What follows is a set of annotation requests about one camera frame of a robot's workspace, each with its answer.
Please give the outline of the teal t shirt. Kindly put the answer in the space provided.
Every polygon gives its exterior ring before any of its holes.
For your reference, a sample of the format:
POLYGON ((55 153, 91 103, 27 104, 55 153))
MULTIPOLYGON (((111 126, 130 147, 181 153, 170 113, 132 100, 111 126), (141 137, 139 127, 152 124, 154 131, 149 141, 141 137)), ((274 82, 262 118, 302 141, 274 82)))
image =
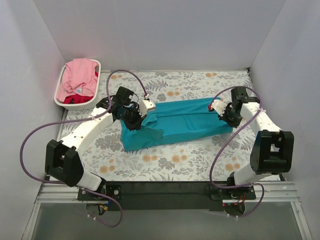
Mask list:
POLYGON ((140 130, 130 131, 121 121, 120 140, 126 152, 161 145, 194 141, 228 134, 233 129, 216 112, 210 112, 211 98, 157 103, 148 113, 140 130))

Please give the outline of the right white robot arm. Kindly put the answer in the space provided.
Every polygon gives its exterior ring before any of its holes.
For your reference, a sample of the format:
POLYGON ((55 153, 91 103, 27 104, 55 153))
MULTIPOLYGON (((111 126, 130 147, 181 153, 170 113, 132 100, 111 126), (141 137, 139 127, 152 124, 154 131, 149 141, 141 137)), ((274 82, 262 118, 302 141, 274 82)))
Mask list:
POLYGON ((229 88, 231 102, 228 104, 214 98, 208 108, 218 114, 221 121, 236 128, 244 129, 242 120, 255 134, 249 164, 233 172, 227 179, 227 186, 235 188, 249 187, 271 175, 280 175, 292 167, 294 135, 278 127, 262 108, 257 96, 249 96, 245 86, 229 88))

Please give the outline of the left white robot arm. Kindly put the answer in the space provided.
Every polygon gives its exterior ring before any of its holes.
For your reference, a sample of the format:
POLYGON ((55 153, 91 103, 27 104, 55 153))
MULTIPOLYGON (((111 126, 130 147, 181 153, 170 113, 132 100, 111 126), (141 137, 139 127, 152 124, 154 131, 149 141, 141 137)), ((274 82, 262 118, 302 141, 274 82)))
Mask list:
POLYGON ((139 102, 132 100, 134 92, 119 87, 116 94, 100 100, 87 121, 81 123, 61 140, 51 140, 46 146, 45 173, 69 187, 81 187, 96 192, 103 179, 83 167, 81 156, 91 142, 115 121, 122 121, 130 131, 140 130, 147 113, 156 105, 148 96, 139 102))

